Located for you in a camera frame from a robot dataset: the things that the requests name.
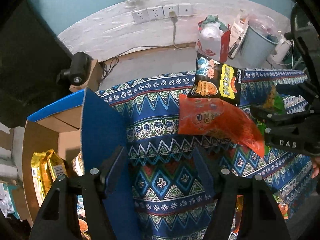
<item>blue cardboard box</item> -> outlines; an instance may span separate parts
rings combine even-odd
[[[22,174],[26,202],[32,221],[39,205],[31,174],[34,152],[54,149],[71,165],[82,151],[85,172],[99,167],[118,146],[126,145],[122,116],[89,89],[48,105],[27,118],[22,150]],[[104,205],[118,240],[141,239],[127,165],[113,194]]]

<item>floor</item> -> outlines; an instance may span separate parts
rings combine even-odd
[[[118,65],[100,85],[100,90],[137,78],[195,70],[196,56],[194,48],[160,48],[121,56]],[[246,68],[238,59],[228,58],[226,63],[236,68]],[[265,61],[261,68],[271,69],[271,65]]]

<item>black snack bag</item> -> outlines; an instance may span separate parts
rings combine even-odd
[[[238,106],[241,96],[243,70],[197,54],[196,79],[190,98],[220,98]]]

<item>red and white paper box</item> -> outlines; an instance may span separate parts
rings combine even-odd
[[[196,42],[196,51],[219,62],[226,62],[229,53],[230,26],[221,38],[206,38],[201,35],[201,22],[199,22],[198,41]]]

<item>trash can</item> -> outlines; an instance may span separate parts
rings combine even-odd
[[[243,67],[261,68],[268,55],[279,43],[276,37],[271,41],[256,32],[250,25],[241,48],[240,61]]]

